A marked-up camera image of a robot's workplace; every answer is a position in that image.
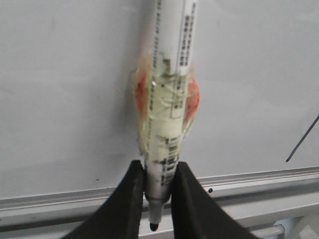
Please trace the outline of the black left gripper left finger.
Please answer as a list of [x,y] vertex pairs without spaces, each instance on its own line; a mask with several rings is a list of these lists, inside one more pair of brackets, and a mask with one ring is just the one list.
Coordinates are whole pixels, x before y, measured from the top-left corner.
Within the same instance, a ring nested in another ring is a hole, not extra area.
[[106,202],[67,239],[137,239],[143,208],[144,171],[133,160]]

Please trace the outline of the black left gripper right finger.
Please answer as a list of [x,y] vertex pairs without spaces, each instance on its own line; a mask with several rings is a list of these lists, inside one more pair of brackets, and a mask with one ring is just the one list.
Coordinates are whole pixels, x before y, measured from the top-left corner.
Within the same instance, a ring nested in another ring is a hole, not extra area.
[[172,188],[176,239],[255,239],[208,195],[186,162],[179,162]]

